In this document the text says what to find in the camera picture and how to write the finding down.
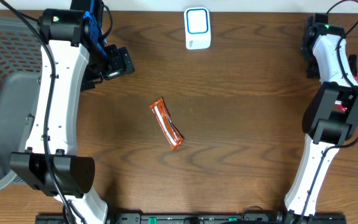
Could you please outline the orange-red snack bar wrapper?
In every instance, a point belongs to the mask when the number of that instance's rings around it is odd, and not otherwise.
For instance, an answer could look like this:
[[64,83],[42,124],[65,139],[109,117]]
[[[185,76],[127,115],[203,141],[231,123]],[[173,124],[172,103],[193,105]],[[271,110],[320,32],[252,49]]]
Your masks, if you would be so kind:
[[157,122],[170,144],[172,151],[176,151],[177,148],[183,143],[184,137],[172,123],[172,119],[169,111],[165,105],[163,97],[158,98],[154,101],[149,108],[155,115]]

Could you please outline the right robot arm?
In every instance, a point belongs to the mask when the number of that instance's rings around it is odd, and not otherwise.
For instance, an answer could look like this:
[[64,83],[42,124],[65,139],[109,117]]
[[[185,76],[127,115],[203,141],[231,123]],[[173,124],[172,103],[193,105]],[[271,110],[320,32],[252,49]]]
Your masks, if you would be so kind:
[[316,13],[305,23],[301,52],[308,61],[308,78],[321,86],[302,121],[305,147],[284,206],[299,222],[316,213],[316,201],[329,166],[358,125],[357,57],[346,53],[343,27]]

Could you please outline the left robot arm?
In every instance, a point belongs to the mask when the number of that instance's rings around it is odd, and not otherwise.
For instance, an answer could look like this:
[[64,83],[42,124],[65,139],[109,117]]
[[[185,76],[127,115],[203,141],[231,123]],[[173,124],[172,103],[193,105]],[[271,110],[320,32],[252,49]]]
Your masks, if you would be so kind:
[[133,73],[125,47],[106,43],[97,0],[46,9],[33,30],[41,43],[42,71],[34,123],[10,166],[32,189],[63,204],[65,223],[111,223],[108,204],[94,188],[95,162],[78,155],[76,119],[80,93],[105,80]]

